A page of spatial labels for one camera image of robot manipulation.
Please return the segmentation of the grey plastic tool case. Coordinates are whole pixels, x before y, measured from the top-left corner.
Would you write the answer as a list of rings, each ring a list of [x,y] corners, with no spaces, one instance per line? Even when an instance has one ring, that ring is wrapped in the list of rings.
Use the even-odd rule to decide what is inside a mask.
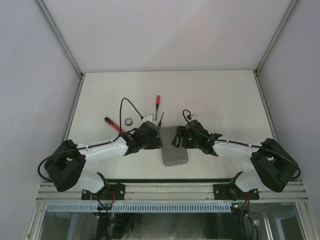
[[[160,129],[162,143],[162,162],[165,167],[173,167],[187,164],[189,161],[188,152],[183,147],[174,147],[172,141],[176,136],[177,126],[167,126]]]

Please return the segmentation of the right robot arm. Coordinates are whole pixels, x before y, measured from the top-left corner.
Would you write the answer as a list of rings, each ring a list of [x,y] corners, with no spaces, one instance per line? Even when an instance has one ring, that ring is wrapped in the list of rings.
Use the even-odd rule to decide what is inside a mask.
[[[209,133],[197,120],[178,126],[171,144],[251,164],[253,170],[241,170],[227,185],[227,196],[234,201],[263,187],[281,193],[290,181],[301,175],[298,163],[274,139],[267,138],[257,144],[231,140],[220,133]]]

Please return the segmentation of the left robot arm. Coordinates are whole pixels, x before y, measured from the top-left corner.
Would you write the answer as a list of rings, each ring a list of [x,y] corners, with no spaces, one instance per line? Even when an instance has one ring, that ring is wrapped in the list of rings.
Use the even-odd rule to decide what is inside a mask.
[[[80,145],[71,139],[61,143],[56,151],[40,162],[38,175],[54,184],[58,192],[78,188],[89,192],[98,200],[109,196],[110,184],[101,172],[86,171],[87,165],[113,157],[124,157],[140,150],[161,148],[160,128],[151,121],[138,128],[121,132],[108,142]]]

